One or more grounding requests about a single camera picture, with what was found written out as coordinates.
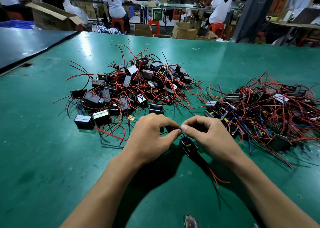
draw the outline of finger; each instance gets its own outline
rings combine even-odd
[[[206,135],[206,133],[198,131],[197,129],[195,129],[195,128],[191,127],[191,126],[185,125],[185,124],[181,125],[181,130],[187,136],[189,136],[189,137],[191,137],[191,138],[193,138],[195,140],[198,140],[198,141],[200,141]]]
[[[161,137],[162,143],[164,143],[164,146],[166,149],[169,148],[169,146],[181,135],[182,131],[181,129],[175,129],[168,133],[166,136]]]
[[[193,126],[196,124],[203,124],[207,129],[209,129],[210,125],[212,124],[212,118],[196,115],[190,119],[185,120],[182,124],[189,125],[189,126]]]
[[[163,114],[157,115],[156,121],[159,124],[159,127],[171,126],[176,129],[179,128],[179,125],[175,121],[168,117],[165,117]]]

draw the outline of green tabletop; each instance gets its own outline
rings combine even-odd
[[[286,84],[319,83],[318,49],[175,40],[82,32],[75,38],[31,60],[0,78],[0,224],[1,227],[58,227],[97,181],[108,161],[121,151],[113,137],[100,139],[97,131],[79,131],[55,100],[81,89],[87,77],[69,60],[89,72],[109,72],[109,61],[122,61],[116,44],[137,54],[149,52],[169,63],[183,63],[202,86],[220,84],[228,92],[269,71]],[[131,59],[123,48],[126,60]],[[192,107],[201,106],[189,95]],[[178,124],[192,116],[183,108],[165,106]],[[192,113],[202,114],[203,109]],[[248,154],[248,145],[242,145]],[[130,183],[120,204],[115,227],[184,227],[192,215],[200,228],[252,227],[259,216],[243,186],[224,166],[201,155],[215,174],[230,184],[216,189],[200,167],[184,155],[178,141],[155,162],[145,166]],[[320,222],[320,150],[311,146],[283,153],[296,167],[287,166],[255,148],[252,159],[299,207]]]

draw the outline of woman in white shirt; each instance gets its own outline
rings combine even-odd
[[[25,20],[33,21],[29,8],[26,8],[19,0],[0,0],[3,9],[9,12],[18,12],[22,14]]]
[[[123,8],[122,3],[129,0],[104,0],[109,4],[109,14],[113,18],[122,18],[127,32],[130,32],[128,12]]]
[[[77,15],[79,18],[81,18],[81,20],[84,22],[84,24],[89,23],[88,15],[81,8],[73,6],[71,4],[70,0],[64,0],[63,7],[66,12],[73,13],[73,14]]]
[[[223,23],[226,20],[226,15],[231,9],[232,0],[213,0],[211,6],[214,9],[213,13],[208,18],[206,25],[211,23]]]

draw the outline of pile of wires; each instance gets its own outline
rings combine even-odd
[[[218,87],[198,87],[196,95],[205,104],[204,115],[219,118],[234,138],[241,136],[239,143],[248,140],[251,155],[255,146],[294,168],[279,151],[306,142],[318,146],[320,101],[314,96],[314,86],[285,85],[266,72],[235,92],[225,93]]]
[[[199,87],[201,81],[192,79],[181,64],[168,64],[160,61],[146,50],[134,55],[126,45],[117,45],[122,55],[122,64],[110,62],[111,73],[91,74],[84,67],[71,61],[71,66],[86,76],[85,86],[72,90],[66,103],[67,115],[74,106],[78,112],[74,122],[80,129],[97,129],[105,136],[112,136],[126,141],[126,131],[134,127],[133,121],[142,109],[149,108],[149,113],[163,114],[163,105],[173,105],[190,109],[186,92],[188,85]],[[128,49],[131,59],[126,62],[122,47]],[[122,136],[114,131],[122,128]]]

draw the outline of red plastic stool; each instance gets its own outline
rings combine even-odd
[[[157,34],[160,35],[160,23],[159,21],[152,21],[151,19],[148,20],[148,24],[151,25],[156,25],[157,26],[157,32],[152,32],[152,34]]]
[[[180,20],[181,9],[174,9],[173,12],[174,12],[174,15],[172,17],[172,20]]]
[[[11,20],[20,20],[20,21],[25,21],[24,17],[22,16],[21,13],[18,12],[10,12],[6,11],[8,18]]]
[[[220,36],[218,35],[217,31],[221,29],[221,34]],[[218,38],[222,38],[223,36],[223,30],[224,30],[224,24],[223,23],[212,23],[208,26],[208,32],[207,32],[207,36],[209,34],[209,31],[215,33]]]
[[[118,24],[120,24],[120,27],[121,27],[121,31],[122,32],[125,32],[126,30],[125,30],[125,28],[124,28],[124,20],[122,19],[122,18],[112,18],[112,23],[111,23],[111,25],[112,25],[112,27],[113,28],[115,28],[115,23],[118,23]]]

